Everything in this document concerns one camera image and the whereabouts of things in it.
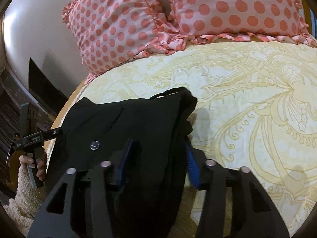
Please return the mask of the cream fleece sleeve forearm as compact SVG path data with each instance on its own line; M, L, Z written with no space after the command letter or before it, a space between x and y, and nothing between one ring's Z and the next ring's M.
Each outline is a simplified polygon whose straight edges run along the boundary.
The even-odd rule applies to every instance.
M25 237L27 237L34 218L46 197L45 186L35 190L32 189L29 176L20 167L16 196L14 199L9 200L9 204L4 206L4 209L14 225Z

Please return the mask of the person's left hand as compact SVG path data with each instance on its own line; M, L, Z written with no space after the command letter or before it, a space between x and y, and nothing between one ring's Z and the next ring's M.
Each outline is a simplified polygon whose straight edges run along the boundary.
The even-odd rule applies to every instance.
M20 162L20 166L23 170L23 173L25 173L26 175L28 175L27 166L35 164L33 158L31 158L27 155L21 155L19 157L19 162ZM47 170L47 154L46 154L46 152L42 153L42 158L37 163L37 169L38 169L37 173L36 173L37 178L40 181L44 181L44 179L46 177L46 170Z

